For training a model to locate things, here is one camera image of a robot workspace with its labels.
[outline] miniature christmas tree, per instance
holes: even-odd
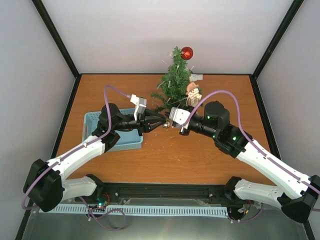
[[[179,108],[183,108],[187,106],[187,99],[189,100],[187,94],[198,87],[193,82],[196,80],[192,80],[192,71],[188,69],[187,64],[187,60],[191,59],[192,56],[193,50],[190,47],[179,49],[176,46],[174,48],[172,52],[173,64],[169,66],[168,72],[161,78],[161,83],[157,85],[157,89],[161,89],[162,92],[153,92],[151,94],[151,97],[160,99],[163,104],[159,105],[154,111],[170,111],[173,107],[177,108],[179,106]]]

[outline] gray floor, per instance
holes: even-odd
[[[120,226],[121,216],[101,220]],[[82,214],[32,213],[24,240],[307,240],[302,224],[277,209],[265,209],[254,221],[233,223],[212,217],[128,216],[119,231],[108,231]]]

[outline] brown tabletop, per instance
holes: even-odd
[[[155,74],[82,75],[57,156],[82,141],[84,115],[101,110],[105,104],[103,89],[106,84],[128,95],[146,98],[147,107],[152,109],[156,105],[150,93],[156,91],[160,77]],[[239,101],[242,127],[269,149],[247,75],[204,75],[197,84],[202,88],[203,96],[215,90],[232,92]],[[111,89],[108,90],[108,99],[119,109],[134,107],[128,98]],[[237,126],[233,99],[226,94],[218,94],[207,102],[215,100],[230,111],[230,122]],[[203,112],[203,108],[199,108],[198,113],[203,115]],[[225,184],[230,177],[238,176],[251,182],[272,184],[251,166],[220,152],[212,139],[194,132],[181,136],[179,129],[161,126],[143,135],[142,148],[107,152],[80,167],[70,178],[81,178],[86,174],[94,174],[104,182]]]

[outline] light blue basket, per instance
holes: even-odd
[[[133,114],[134,108],[120,109],[120,112],[124,115]],[[99,121],[99,115],[101,111],[88,112],[84,115],[82,142],[91,135],[91,133],[97,128]],[[120,135],[119,141],[108,152],[140,149],[144,140],[143,136],[139,136],[138,130],[132,131],[116,131]]]

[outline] white wall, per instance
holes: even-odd
[[[53,149],[74,78],[30,0],[0,7],[0,239],[14,239],[30,165]]]
[[[81,73],[164,73],[175,46],[196,73],[253,73],[292,0],[44,0]]]
[[[283,161],[310,176],[320,175],[319,12],[318,0],[304,1],[258,78]],[[320,239],[320,213],[309,220]]]

